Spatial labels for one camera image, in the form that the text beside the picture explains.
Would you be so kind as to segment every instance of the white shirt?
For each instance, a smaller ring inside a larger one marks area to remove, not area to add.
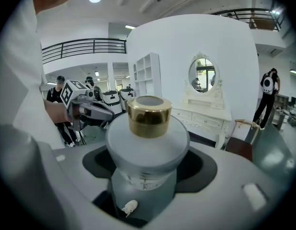
[[[1,32],[0,125],[13,125],[52,149],[64,148],[39,91],[45,74],[36,28],[33,0],[22,0]]]

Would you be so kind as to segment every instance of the cap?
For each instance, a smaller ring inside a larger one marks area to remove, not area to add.
[[[64,84],[65,82],[65,78],[63,76],[58,76],[57,77],[57,83],[58,84]]]
[[[171,102],[155,96],[140,96],[127,102],[129,128],[143,138],[156,138],[168,129]]]

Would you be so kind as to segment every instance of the railing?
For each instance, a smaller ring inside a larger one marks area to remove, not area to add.
[[[276,30],[281,29],[283,20],[285,19],[285,12],[278,12],[269,9],[236,9],[224,10],[213,13],[213,15],[220,15],[230,17],[235,20],[243,21],[249,24],[251,29]]]
[[[121,53],[126,54],[126,41],[115,38],[86,38],[63,42],[43,48],[43,64],[70,56]]]

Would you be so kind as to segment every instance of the white shelf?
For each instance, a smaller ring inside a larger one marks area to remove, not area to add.
[[[137,72],[138,81],[145,80],[145,69]]]
[[[151,81],[152,79],[145,79],[145,80],[141,80],[141,81],[135,81],[135,83],[139,83],[139,82],[146,82],[146,81]]]
[[[150,53],[144,56],[129,69],[134,73],[136,96],[162,97],[158,54]]]
[[[151,66],[151,57],[150,54],[144,57],[145,67]]]
[[[145,77],[146,77],[146,79],[152,79],[152,70],[151,70],[151,66],[145,68]]]
[[[140,59],[138,62],[137,62],[137,71],[140,71],[144,69],[144,59]]]

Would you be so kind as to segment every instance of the white dresser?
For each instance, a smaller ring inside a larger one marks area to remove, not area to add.
[[[226,110],[217,110],[211,107],[199,108],[197,105],[184,103],[173,106],[171,114],[183,122],[187,129],[188,126],[200,127],[217,135],[215,145],[217,149],[223,146],[232,120],[231,113]]]
[[[188,78],[184,82],[183,99],[173,105],[171,114],[191,132],[200,134],[203,129],[216,135],[215,148],[221,149],[232,116],[223,97],[217,64],[199,52],[190,63]]]

